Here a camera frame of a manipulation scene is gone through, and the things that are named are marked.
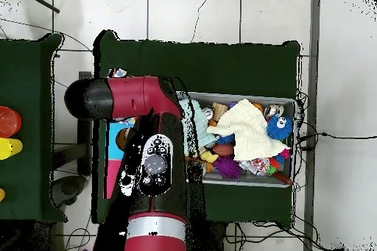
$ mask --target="yellow cloth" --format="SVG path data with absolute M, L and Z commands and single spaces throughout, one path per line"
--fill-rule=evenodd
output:
M 289 149 L 278 140 L 267 135 L 267 122 L 261 111 L 243 99 L 229 109 L 219 120 L 216 127 L 208 127 L 207 133 L 226 136 L 234 134 L 234 160 L 253 160 L 270 158 Z

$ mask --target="dark green tablecloth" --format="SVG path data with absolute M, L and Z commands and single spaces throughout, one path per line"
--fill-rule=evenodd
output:
M 121 67 L 131 75 L 179 77 L 188 91 L 253 96 L 296 97 L 296 41 L 282 46 L 245 43 L 170 43 L 118 40 L 110 30 L 96 39 L 100 54 L 95 64 L 102 77 L 109 69 Z M 182 90 L 179 82 L 176 89 Z M 104 158 L 105 126 L 99 128 L 99 157 Z M 99 161 L 99 176 L 104 161 Z M 102 178 L 99 178 L 102 193 Z M 205 204 L 209 220 L 280 221 L 290 226 L 292 187 L 263 188 L 205 184 Z M 99 199 L 98 220 L 107 212 L 107 201 Z
M 62 40 L 0 40 L 0 105 L 16 110 L 22 127 L 14 135 L 22 152 L 0 160 L 0 219 L 63 222 L 50 200 L 52 175 L 52 56 Z

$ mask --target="gray bin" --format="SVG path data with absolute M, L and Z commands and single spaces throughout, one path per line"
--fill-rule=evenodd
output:
M 242 99 L 248 99 L 250 102 L 259 103 L 265 108 L 269 104 L 279 104 L 284 106 L 284 116 L 290 117 L 293 122 L 293 133 L 283 141 L 290 146 L 291 157 L 287 159 L 284 165 L 281 165 L 279 171 L 289 176 L 293 180 L 295 174 L 295 143 L 296 140 L 296 119 L 297 119 L 297 102 L 294 99 L 279 99 L 275 97 L 262 96 L 242 96 L 242 95 L 228 95 L 228 94 L 214 94 L 214 93 L 198 93 L 189 92 L 191 99 L 199 102 L 200 107 L 211 106 L 216 102 L 219 104 L 229 105 L 230 102 L 239 102 Z M 178 99 L 185 99 L 187 96 L 183 92 L 177 92 Z M 223 178 L 218 172 L 211 172 L 205 174 L 202 179 L 203 183 L 218 184 L 218 185 L 240 185 L 240 186 L 263 186 L 263 187 L 288 187 L 275 177 L 256 176 L 249 172 L 243 171 L 241 177 L 236 180 L 229 180 Z

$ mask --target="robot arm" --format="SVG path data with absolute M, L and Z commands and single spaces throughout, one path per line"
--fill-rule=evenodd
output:
M 170 82 L 82 79 L 68 87 L 65 101 L 79 119 L 140 117 L 138 137 L 125 149 L 118 174 L 121 193 L 133 190 L 124 251 L 186 251 L 181 109 Z

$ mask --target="red cup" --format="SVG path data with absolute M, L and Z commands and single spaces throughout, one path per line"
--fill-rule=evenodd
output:
M 21 128 L 20 115 L 8 107 L 0 106 L 0 138 L 9 138 Z

